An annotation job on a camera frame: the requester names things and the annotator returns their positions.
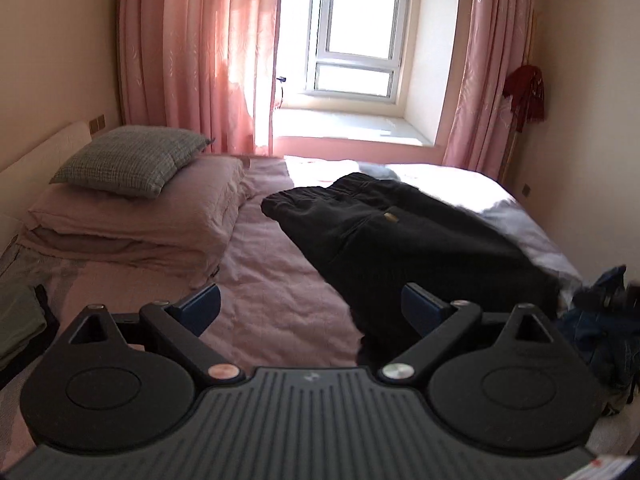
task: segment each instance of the pink curtain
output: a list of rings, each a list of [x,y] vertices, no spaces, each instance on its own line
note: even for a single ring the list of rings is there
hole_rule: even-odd
[[[511,129],[506,77],[529,49],[535,0],[474,0],[458,110],[443,164],[497,179]]]
[[[125,122],[201,132],[216,153],[270,153],[279,2],[120,0]]]

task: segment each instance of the black pants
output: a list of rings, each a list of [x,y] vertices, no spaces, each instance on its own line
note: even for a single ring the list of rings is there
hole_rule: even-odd
[[[558,280],[481,219],[408,184],[353,173],[268,196],[262,211],[350,306],[360,364],[379,368],[418,341],[400,310],[408,282],[487,312],[534,303],[556,318]]]

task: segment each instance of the white window sill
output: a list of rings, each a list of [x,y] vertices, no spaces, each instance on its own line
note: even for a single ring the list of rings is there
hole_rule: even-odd
[[[433,147],[431,141],[401,118],[292,108],[274,111],[273,136],[349,139]]]

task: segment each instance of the wall outlet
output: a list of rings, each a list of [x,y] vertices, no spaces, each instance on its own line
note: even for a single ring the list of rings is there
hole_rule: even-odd
[[[106,122],[104,120],[104,115],[100,117],[96,117],[93,121],[89,121],[89,131],[92,135],[95,135],[99,131],[105,129]]]

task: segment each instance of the white label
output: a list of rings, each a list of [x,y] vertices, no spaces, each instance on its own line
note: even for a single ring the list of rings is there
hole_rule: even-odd
[[[616,480],[635,460],[635,456],[602,455],[564,480]]]

